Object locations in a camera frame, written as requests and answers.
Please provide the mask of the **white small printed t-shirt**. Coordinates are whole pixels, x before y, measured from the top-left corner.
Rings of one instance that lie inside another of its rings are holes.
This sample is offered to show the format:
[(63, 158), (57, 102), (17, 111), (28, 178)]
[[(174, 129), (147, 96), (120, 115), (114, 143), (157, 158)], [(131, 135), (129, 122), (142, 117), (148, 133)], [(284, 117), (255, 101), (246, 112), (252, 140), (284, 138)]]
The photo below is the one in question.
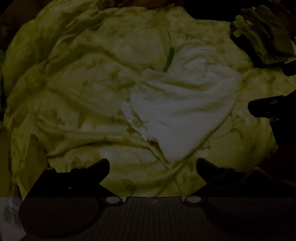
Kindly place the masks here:
[(167, 72), (145, 70), (121, 110), (166, 166), (193, 154), (226, 120), (241, 85), (238, 72), (192, 43), (175, 49)]

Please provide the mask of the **dark leafy patterned cloth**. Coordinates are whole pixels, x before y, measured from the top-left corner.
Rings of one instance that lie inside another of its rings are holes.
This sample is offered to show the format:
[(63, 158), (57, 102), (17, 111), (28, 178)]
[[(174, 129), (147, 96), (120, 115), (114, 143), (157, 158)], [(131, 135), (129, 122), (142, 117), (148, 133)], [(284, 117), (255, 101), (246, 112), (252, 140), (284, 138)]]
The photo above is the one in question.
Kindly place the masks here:
[(230, 38), (255, 68), (278, 68), (295, 58), (286, 27), (263, 5), (242, 9), (230, 24)]

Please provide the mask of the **floral cream bed sheet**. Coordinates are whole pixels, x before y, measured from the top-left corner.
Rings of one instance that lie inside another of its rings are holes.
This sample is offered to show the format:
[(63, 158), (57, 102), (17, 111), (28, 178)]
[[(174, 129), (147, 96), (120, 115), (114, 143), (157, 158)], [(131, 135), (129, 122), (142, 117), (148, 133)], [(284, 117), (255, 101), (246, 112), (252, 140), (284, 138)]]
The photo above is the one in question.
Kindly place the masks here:
[[(11, 137), (11, 180), (24, 198), (42, 171), (68, 172), (106, 158), (102, 185), (117, 195), (187, 196), (204, 186), (203, 157), (248, 169), (275, 148), (268, 120), (250, 100), (288, 94), (295, 78), (255, 68), (230, 39), (227, 22), (196, 20), (184, 8), (100, 10), (98, 1), (53, 1), (21, 27), (2, 66), (8, 96), (4, 126)], [(175, 49), (192, 43), (241, 77), (226, 120), (190, 156), (168, 167), (121, 110), (147, 69), (167, 72)]]

